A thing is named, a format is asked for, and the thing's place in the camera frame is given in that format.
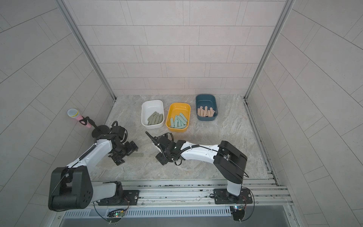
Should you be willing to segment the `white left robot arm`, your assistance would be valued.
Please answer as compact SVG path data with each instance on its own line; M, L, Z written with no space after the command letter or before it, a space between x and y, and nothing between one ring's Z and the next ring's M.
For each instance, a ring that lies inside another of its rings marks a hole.
M99 206L137 205L138 190L125 191L120 181L93 182L90 178L104 157L119 166L125 163L125 156L138 150L135 142L128 142L127 138L127 130L117 121L111 127L96 128L94 144L79 158L52 172L48 208L51 211L84 209L93 202Z

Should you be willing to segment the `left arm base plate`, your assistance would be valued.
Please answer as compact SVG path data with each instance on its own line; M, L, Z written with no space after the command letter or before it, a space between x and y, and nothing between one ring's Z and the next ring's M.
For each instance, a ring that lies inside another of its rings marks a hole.
M139 199L139 190L126 190L121 195L101 199L96 203L99 206L136 206Z

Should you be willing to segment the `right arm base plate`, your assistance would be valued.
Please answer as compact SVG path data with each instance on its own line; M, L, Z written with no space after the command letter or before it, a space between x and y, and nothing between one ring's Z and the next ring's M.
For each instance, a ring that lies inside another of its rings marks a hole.
M215 189L209 195L215 201L215 204L252 204L253 196L249 189L241 188L238 196L230 194L227 189Z

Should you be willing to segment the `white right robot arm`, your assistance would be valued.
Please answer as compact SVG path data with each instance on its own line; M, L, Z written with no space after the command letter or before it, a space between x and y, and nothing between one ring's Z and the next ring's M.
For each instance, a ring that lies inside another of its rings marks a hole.
M153 137L146 135L159 150L156 159L162 164L174 163L179 166L185 160L197 160L213 164L227 180L227 194L237 197L242 189L243 179L249 177L245 172L247 156L227 141L218 145L200 145L188 141L174 141L171 133Z

